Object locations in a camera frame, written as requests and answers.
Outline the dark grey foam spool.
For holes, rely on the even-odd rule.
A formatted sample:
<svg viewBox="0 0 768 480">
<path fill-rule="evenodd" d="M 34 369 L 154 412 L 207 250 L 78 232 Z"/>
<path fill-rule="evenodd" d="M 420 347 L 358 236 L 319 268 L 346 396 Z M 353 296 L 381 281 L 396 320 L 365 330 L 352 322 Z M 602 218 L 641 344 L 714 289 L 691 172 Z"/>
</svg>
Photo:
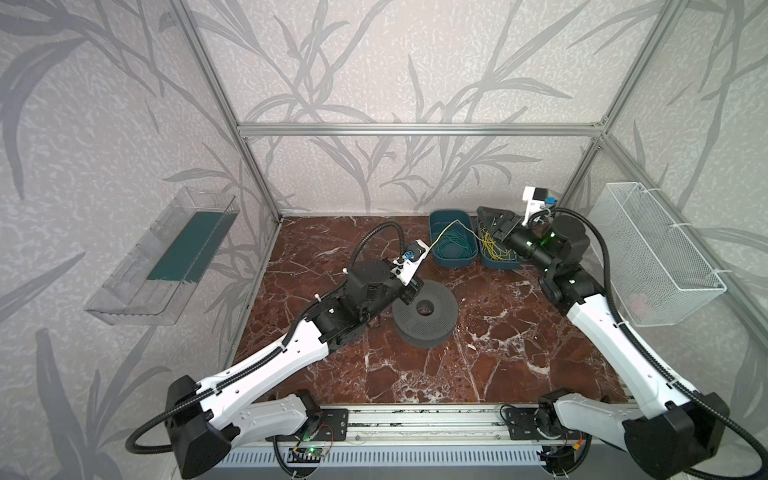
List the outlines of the dark grey foam spool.
<svg viewBox="0 0 768 480">
<path fill-rule="evenodd" d="M 397 300 L 392 305 L 397 333 L 412 346 L 431 349 L 445 343 L 458 323 L 459 306 L 452 290 L 425 280 L 410 304 Z"/>
</svg>

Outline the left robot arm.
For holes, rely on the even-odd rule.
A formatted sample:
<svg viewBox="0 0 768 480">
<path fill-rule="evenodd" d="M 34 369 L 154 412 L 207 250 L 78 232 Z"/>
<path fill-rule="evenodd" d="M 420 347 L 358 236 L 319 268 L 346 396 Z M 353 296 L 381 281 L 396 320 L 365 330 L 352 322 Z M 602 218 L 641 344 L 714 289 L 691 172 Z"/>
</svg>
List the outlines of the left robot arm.
<svg viewBox="0 0 768 480">
<path fill-rule="evenodd" d="M 171 453 L 180 476 L 193 479 L 239 443 L 298 432 L 321 413 L 309 394 L 265 403 L 258 398 L 356 341 L 396 301 L 411 303 L 423 285 L 417 271 L 430 250 L 421 240 L 406 243 L 397 222 L 375 226 L 353 250 L 343 281 L 316 296 L 283 336 L 217 374 L 174 381 L 164 412 L 130 433 L 126 450 Z"/>
</svg>

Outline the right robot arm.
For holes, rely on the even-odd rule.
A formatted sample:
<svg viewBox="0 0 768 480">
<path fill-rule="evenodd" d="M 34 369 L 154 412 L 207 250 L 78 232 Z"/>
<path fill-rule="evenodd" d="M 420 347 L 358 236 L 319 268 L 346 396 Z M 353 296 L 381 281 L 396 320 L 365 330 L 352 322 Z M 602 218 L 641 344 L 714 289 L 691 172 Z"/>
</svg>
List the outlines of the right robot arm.
<svg viewBox="0 0 768 480">
<path fill-rule="evenodd" d="M 766 478 L 766 447 L 730 418 L 719 395 L 698 391 L 620 315 L 608 244 L 592 222 L 563 207 L 529 217 L 480 207 L 477 215 L 483 237 L 538 268 L 542 292 L 625 381 L 639 410 L 632 415 L 617 405 L 563 390 L 550 396 L 551 413 L 562 427 L 627 452 L 654 479 L 680 473 L 710 478 L 697 466 L 717 454 L 724 432 L 730 430 L 760 459 L 751 478 Z"/>
</svg>

